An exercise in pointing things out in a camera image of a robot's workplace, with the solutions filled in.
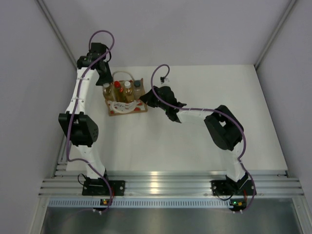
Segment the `burlap watermelon canvas bag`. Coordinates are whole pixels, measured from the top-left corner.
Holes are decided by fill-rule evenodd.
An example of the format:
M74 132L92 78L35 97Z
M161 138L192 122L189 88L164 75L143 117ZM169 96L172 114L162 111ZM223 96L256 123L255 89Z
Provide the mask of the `burlap watermelon canvas bag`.
M129 79L123 79L123 80L115 79L114 77L117 74L126 74L130 78ZM141 85L142 85L142 95L144 95L145 94L145 88L144 88L144 79L143 78L136 79L136 78L134 78L134 76L130 72L122 71L122 70L117 70L117 71L113 72L112 77L113 77L113 82L111 83L111 87L112 87L112 92L113 92L115 101L106 101L105 100L105 104L108 108L109 116L112 117L112 116L120 116L120 115L126 115L126 114L145 113L148 111L147 105L144 104L139 99L135 99L133 102L128 103L126 100L126 97L125 97L124 98L125 102L117 102L116 97L115 97L115 92L114 92L114 82L115 81L119 81L120 84L122 85L123 90L124 90L124 82L125 81L131 82L131 86L133 89L134 81L140 80Z

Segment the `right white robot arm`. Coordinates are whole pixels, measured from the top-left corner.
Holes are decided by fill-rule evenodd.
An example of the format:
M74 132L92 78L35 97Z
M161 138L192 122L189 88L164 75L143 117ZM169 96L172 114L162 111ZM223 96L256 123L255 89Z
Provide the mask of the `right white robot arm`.
M169 120L178 123L192 123L206 127L213 143L224 152L226 179L223 189L215 188L215 195L237 195L242 192L249 175L241 158L246 151L244 129L225 105L216 109L186 108L177 101L169 86L152 89L140 96L143 103L152 108L161 108Z

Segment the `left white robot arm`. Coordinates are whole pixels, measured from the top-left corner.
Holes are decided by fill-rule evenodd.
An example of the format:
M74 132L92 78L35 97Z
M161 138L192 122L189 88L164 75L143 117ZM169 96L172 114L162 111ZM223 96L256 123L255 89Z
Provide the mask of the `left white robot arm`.
M89 52L77 61L77 80L69 106L60 113L58 121L66 135L66 157L69 162L86 164L88 179L95 180L93 189L100 195L109 192L110 182L103 179L106 168L94 145L98 139L98 125L89 116L93 93L97 86L110 85L113 77L107 55L109 48L98 42L89 45Z

